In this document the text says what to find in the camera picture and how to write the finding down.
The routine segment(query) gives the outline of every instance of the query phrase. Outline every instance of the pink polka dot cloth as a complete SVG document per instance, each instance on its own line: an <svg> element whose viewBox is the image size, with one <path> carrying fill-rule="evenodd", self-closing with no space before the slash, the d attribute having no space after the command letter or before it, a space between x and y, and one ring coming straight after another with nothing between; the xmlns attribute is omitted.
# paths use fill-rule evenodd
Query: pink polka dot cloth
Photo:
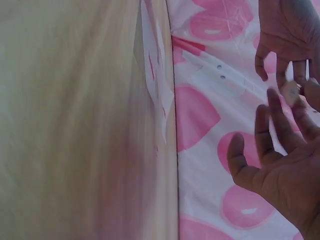
<svg viewBox="0 0 320 240"><path fill-rule="evenodd" d="M302 240L299 231L255 193L234 185L227 148L235 132L248 163L260 166L254 122L266 91L276 87L276 55L262 82L254 60L257 0L167 0L173 44L181 240ZM314 0L320 12L320 1ZM287 72L293 78L292 66ZM281 99L292 128L291 110ZM310 116L320 124L317 113ZM271 135L277 151L285 154Z"/></svg>

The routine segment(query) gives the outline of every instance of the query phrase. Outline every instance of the white plastic sheet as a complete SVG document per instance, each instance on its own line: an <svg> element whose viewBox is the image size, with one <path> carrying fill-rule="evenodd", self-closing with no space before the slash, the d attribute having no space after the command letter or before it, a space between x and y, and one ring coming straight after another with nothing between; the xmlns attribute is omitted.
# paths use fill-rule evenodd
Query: white plastic sheet
<svg viewBox="0 0 320 240"><path fill-rule="evenodd" d="M298 230L255 193L237 187L227 166L231 137L241 132L250 165L259 166L255 111L277 87L276 55L262 82L254 59L257 0L169 0L173 40L181 240L301 240ZM287 77L293 77L292 66ZM281 99L293 129L289 106ZM318 113L309 109L320 123ZM284 153L271 134L278 151Z"/></svg>

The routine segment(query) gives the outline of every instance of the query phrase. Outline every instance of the white fabric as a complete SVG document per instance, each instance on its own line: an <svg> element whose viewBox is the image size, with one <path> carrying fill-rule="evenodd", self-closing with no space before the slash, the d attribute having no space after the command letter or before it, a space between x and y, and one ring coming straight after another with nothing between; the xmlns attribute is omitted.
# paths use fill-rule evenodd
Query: white fabric
<svg viewBox="0 0 320 240"><path fill-rule="evenodd" d="M258 195L234 185L226 151L234 132L248 163L259 166L255 111L276 87L276 55L262 82L254 59L257 0L169 0L173 40L181 240L299 240L298 230ZM292 66L287 72L293 78ZM290 108L282 105L292 127ZM309 110L320 123L318 113ZM275 147L284 153L275 138Z"/></svg>

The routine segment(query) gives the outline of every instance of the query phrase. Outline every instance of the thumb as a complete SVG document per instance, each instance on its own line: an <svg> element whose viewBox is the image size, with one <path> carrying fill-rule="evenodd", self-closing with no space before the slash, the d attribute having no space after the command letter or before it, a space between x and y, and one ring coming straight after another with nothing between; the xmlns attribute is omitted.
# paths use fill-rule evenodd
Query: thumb
<svg viewBox="0 0 320 240"><path fill-rule="evenodd" d="M304 85L304 96L308 104L320 112L320 85L317 80L311 77Z"/></svg>

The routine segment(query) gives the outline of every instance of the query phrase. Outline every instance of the fingernail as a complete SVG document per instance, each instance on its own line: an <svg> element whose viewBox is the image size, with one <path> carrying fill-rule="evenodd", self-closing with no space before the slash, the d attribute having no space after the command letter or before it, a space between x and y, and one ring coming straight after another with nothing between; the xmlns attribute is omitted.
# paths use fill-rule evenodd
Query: fingernail
<svg viewBox="0 0 320 240"><path fill-rule="evenodd" d="M313 82L314 84L319 85L319 83L317 82L317 80L314 77L310 77L309 79L311 82Z"/></svg>

